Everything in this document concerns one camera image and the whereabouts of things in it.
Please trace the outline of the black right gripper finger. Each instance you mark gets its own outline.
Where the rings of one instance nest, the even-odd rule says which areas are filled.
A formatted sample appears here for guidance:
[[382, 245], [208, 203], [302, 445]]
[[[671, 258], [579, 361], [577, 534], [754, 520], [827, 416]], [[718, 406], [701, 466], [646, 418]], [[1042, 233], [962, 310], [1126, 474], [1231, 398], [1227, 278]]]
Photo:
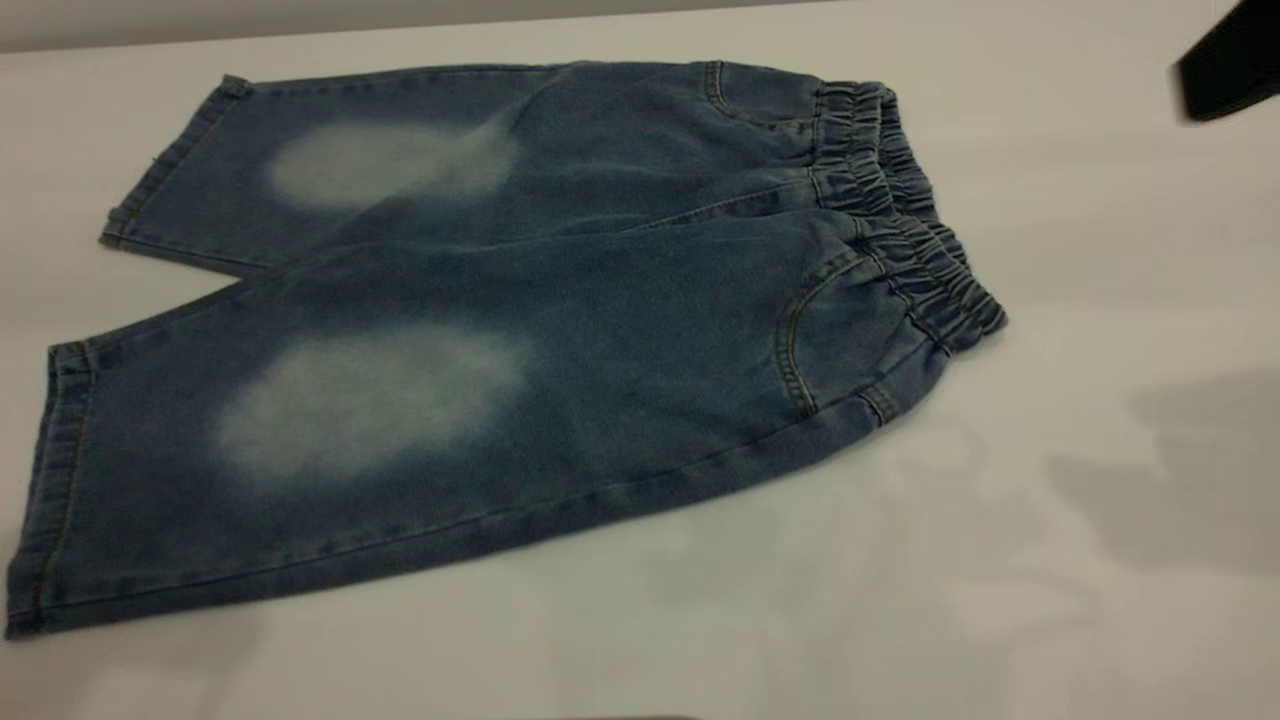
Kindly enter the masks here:
[[1230, 117], [1277, 95], [1279, 3], [1239, 1], [1174, 65], [1183, 117]]

